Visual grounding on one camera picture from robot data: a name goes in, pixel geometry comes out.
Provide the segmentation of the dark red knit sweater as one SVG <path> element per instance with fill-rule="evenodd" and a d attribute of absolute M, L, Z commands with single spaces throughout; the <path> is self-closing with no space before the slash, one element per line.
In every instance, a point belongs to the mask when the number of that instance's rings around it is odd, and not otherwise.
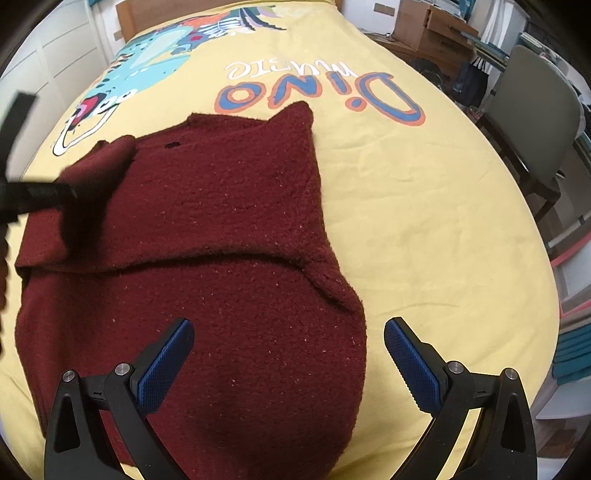
<path fill-rule="evenodd" d="M 41 427 L 61 375 L 102 374 L 178 317 L 195 343 L 151 425 L 192 479 L 322 479 L 351 440 L 363 306 L 329 245 L 304 102 L 99 142 L 31 214 L 16 349 Z"/>

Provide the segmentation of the white wardrobe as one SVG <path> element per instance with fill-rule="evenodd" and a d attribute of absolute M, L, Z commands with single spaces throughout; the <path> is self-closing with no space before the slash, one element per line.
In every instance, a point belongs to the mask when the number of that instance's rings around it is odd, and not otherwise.
<path fill-rule="evenodd" d="M 18 47 L 1 76 L 1 110 L 19 91 L 37 96 L 22 136 L 29 155 L 106 68 L 112 53 L 103 38 L 87 1 L 62 1 Z"/>

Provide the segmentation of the yellow dinosaur print bedsheet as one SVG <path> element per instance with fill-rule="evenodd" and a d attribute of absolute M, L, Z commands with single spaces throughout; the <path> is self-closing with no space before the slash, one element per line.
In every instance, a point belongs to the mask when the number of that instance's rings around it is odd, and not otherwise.
<path fill-rule="evenodd" d="M 329 479 L 382 479 L 428 419 L 394 371 L 387 319 L 479 372 L 512 366 L 533 398 L 548 372 L 559 307 L 550 262 L 509 170 L 471 120 L 332 1 L 266 1 L 276 33 L 242 28 L 190 54 L 129 101 L 98 139 L 209 113 L 223 86 L 311 74 L 322 209 L 342 273 L 365 307 L 368 355 L 353 437 Z"/>

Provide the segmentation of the grey green chair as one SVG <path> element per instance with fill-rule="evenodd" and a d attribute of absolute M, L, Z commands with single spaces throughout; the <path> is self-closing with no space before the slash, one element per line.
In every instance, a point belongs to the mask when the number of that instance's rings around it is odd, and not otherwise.
<path fill-rule="evenodd" d="M 561 197 L 556 174 L 577 138 L 581 114 L 575 89 L 552 62 L 521 45 L 512 50 L 476 126 L 515 169 L 521 193 L 544 200 L 535 221 Z"/>

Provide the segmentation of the black bag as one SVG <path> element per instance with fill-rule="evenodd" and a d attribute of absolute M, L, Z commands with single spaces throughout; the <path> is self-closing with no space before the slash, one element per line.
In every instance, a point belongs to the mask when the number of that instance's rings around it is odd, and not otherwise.
<path fill-rule="evenodd" d="M 453 100 L 464 107 L 479 107 L 484 99 L 489 75 L 485 71 L 485 61 L 476 58 L 463 62 L 451 88 Z"/>

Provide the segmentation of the brown cardboard box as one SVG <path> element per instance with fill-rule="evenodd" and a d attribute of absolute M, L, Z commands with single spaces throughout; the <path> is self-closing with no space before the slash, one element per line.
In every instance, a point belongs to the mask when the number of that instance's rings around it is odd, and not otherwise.
<path fill-rule="evenodd" d="M 394 39 L 432 61 L 460 65 L 471 60 L 473 48 L 464 33 L 478 36 L 465 21 L 426 1 L 402 0 L 399 4 Z"/>

